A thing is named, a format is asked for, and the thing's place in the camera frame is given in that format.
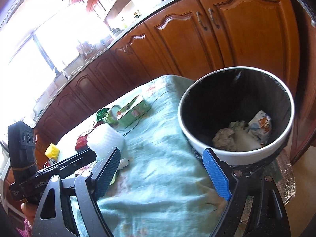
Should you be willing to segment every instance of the camera device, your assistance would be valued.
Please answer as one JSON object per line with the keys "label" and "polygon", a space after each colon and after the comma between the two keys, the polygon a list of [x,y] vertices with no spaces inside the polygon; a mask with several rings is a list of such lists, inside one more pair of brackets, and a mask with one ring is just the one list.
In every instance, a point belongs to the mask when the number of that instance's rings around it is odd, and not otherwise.
{"label": "camera device", "polygon": [[39,204],[53,175],[66,178],[96,159],[95,152],[88,149],[38,171],[35,142],[33,128],[22,121],[8,127],[9,154],[15,179],[9,189],[15,201],[26,199],[30,203]]}

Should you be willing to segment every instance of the cabinet handle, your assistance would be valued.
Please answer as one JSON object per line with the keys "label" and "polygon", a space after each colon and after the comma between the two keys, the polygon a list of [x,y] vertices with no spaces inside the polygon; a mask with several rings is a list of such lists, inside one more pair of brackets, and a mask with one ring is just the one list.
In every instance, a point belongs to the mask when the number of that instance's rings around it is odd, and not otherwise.
{"label": "cabinet handle", "polygon": [[212,9],[211,8],[208,8],[208,11],[209,11],[209,14],[210,14],[210,18],[211,18],[211,21],[213,22],[213,24],[217,27],[217,28],[220,28],[220,26],[218,24],[216,24],[215,22],[215,19],[213,17],[213,14],[212,14]]}
{"label": "cabinet handle", "polygon": [[207,31],[207,27],[205,27],[205,26],[203,26],[203,23],[202,23],[202,21],[201,21],[201,19],[200,19],[200,12],[196,12],[196,15],[197,15],[197,20],[198,20],[198,22],[200,23],[200,25],[202,26],[202,28],[205,30],[205,31]]}

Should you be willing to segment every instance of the finger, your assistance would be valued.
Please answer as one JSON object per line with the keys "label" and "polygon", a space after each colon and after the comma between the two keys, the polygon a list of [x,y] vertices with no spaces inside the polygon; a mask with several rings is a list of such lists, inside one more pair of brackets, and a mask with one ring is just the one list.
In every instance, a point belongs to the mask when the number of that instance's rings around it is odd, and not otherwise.
{"label": "finger", "polygon": [[31,225],[33,225],[37,206],[31,203],[25,202],[21,205],[21,209],[26,219],[30,222]]}

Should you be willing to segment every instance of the tissue box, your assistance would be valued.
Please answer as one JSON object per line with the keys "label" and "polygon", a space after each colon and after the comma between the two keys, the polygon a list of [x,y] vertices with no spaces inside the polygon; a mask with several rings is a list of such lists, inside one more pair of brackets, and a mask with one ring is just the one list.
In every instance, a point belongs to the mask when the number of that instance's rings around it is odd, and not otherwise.
{"label": "tissue box", "polygon": [[144,100],[143,96],[138,95],[118,111],[117,120],[120,125],[128,127],[150,109],[151,106]]}

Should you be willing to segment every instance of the bright window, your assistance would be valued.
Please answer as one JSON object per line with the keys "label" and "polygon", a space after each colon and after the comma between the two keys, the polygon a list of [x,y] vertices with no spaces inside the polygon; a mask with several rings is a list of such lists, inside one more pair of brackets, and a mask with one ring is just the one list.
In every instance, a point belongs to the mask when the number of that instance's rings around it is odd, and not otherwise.
{"label": "bright window", "polygon": [[79,56],[77,45],[84,41],[95,45],[110,31],[94,13],[87,13],[82,4],[73,4],[45,22],[35,34],[61,71]]}
{"label": "bright window", "polygon": [[36,100],[54,80],[55,73],[30,39],[10,64],[1,67],[1,132],[31,113]]}

